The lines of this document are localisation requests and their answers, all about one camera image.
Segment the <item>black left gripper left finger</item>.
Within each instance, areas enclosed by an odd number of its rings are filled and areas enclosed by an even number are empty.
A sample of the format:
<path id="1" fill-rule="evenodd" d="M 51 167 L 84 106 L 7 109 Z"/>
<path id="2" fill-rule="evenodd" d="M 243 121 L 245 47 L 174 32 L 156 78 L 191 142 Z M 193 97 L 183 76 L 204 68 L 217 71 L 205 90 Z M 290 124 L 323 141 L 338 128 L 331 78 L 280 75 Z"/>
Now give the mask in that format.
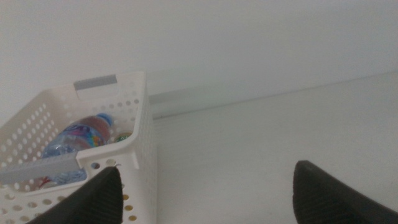
<path id="1" fill-rule="evenodd" d="M 123 189 L 116 167 L 107 167 L 28 224 L 121 224 Z"/>

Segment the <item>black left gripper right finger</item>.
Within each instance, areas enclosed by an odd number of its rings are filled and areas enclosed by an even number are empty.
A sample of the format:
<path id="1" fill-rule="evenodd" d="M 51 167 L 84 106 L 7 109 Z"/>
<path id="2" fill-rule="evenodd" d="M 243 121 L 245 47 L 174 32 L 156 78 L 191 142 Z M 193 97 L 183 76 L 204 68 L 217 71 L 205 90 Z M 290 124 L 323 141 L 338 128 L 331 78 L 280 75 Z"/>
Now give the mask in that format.
<path id="1" fill-rule="evenodd" d="M 397 224 L 397 212 L 334 178 L 310 161 L 298 161 L 293 179 L 298 223 Z"/>

